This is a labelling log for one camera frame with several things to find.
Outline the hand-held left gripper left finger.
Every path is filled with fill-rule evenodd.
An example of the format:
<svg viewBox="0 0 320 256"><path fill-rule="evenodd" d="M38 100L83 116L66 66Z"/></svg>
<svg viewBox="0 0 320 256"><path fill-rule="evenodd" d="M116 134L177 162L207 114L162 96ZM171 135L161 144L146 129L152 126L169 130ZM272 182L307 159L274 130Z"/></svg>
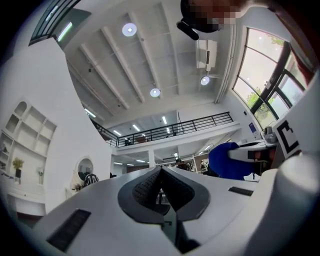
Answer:
<svg viewBox="0 0 320 256"><path fill-rule="evenodd" d="M33 228L37 249L44 256L175 256L176 247L161 227L131 219L118 204L121 187L150 172L137 170L119 177L99 181L70 197ZM62 252L47 239L77 209L90 212L89 218Z"/></svg>

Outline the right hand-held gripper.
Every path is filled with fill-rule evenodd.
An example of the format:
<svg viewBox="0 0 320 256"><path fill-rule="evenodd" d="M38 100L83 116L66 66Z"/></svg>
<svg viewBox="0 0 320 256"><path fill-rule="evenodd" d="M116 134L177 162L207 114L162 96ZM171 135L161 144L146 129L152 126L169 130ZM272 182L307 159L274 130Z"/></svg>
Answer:
<svg viewBox="0 0 320 256"><path fill-rule="evenodd" d="M320 152L320 73L317 71L298 102L272 125L284 157L296 152L318 154ZM277 144L253 141L228 151L233 160L254 163L268 162L270 150Z"/></svg>

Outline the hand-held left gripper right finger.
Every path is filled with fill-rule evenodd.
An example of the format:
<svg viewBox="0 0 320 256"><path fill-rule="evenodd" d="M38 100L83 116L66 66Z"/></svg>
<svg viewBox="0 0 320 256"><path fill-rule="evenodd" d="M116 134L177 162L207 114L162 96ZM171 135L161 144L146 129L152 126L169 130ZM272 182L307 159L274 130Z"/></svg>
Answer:
<svg viewBox="0 0 320 256"><path fill-rule="evenodd" d="M242 220L257 182L162 167L163 191L177 207L176 238L186 252L244 252L253 234Z"/></svg>

